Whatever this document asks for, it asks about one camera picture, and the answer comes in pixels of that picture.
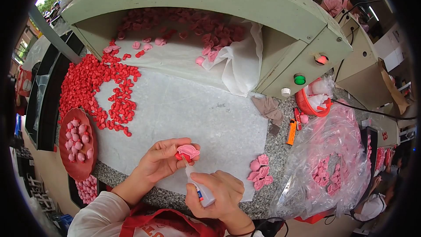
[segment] glue bottle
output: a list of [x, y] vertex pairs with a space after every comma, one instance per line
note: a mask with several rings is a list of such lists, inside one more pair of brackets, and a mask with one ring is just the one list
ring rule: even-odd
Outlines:
[[182, 156], [184, 163], [186, 164], [186, 174], [187, 174], [187, 182], [192, 183], [196, 186], [197, 189], [197, 195], [199, 196], [200, 203], [202, 206], [208, 207], [212, 203], [215, 202], [215, 197], [212, 194], [212, 191], [208, 189], [205, 185], [199, 184], [197, 182], [194, 182], [192, 178], [190, 177], [190, 174], [193, 172], [196, 172], [196, 169], [193, 166], [190, 166], [190, 164], [187, 162], [186, 158]]

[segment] pink shirt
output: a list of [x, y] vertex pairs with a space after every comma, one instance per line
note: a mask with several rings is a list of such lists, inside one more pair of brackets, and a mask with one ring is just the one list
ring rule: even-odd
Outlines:
[[337, 14], [341, 12], [342, 9], [346, 8], [346, 4], [349, 0], [324, 0], [323, 3], [328, 7], [328, 13], [332, 17], [336, 17]]

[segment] white shirt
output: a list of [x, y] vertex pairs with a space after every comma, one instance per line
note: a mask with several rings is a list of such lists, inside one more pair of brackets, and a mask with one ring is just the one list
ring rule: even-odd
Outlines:
[[387, 207], [383, 199], [384, 197], [385, 196], [382, 194], [371, 194], [364, 203], [361, 214], [354, 213], [355, 219], [359, 221], [368, 221], [376, 218]]
[[[81, 209], [71, 222], [67, 236], [69, 237], [118, 237], [124, 219], [129, 216], [130, 208], [126, 202], [114, 193], [103, 191], [88, 206]], [[135, 228], [134, 237], [199, 237], [180, 232], [168, 225], [157, 225], [152, 220], [142, 228]], [[264, 237], [256, 231], [254, 237]]]

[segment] right hand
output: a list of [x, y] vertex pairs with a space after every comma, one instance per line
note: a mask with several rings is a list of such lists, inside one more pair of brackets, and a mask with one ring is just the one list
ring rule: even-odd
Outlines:
[[244, 193], [244, 184], [241, 180], [224, 171], [212, 174], [191, 173], [190, 177], [193, 181], [208, 187], [216, 199], [213, 204], [204, 208], [199, 201], [196, 187], [188, 183], [186, 205], [194, 216], [221, 220], [231, 235], [242, 236], [255, 229], [250, 217], [238, 207]]

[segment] red plate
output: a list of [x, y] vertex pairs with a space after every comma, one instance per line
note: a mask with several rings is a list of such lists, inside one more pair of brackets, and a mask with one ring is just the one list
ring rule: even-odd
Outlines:
[[[85, 154], [85, 163], [82, 163], [77, 156], [75, 157], [76, 162], [71, 163], [69, 160], [69, 154], [71, 150], [67, 150], [66, 148], [66, 141], [68, 141], [66, 137], [66, 130], [67, 130], [67, 123], [69, 123], [73, 118], [76, 117], [80, 119], [80, 124], [85, 124], [87, 126], [87, 131], [89, 132], [89, 143], [83, 145], [82, 149], [79, 152]], [[63, 161], [63, 165], [67, 171], [67, 173], [74, 179], [74, 180], [85, 180], [91, 174], [93, 167], [96, 163], [96, 158], [98, 155], [97, 149], [97, 141], [96, 141], [96, 134], [95, 131], [92, 129], [92, 123], [86, 114], [80, 109], [71, 109], [63, 119], [60, 127], [60, 136], [59, 136], [59, 148], [60, 148], [60, 156], [61, 160]], [[88, 149], [93, 149], [93, 157], [91, 159], [87, 159], [86, 152]]]

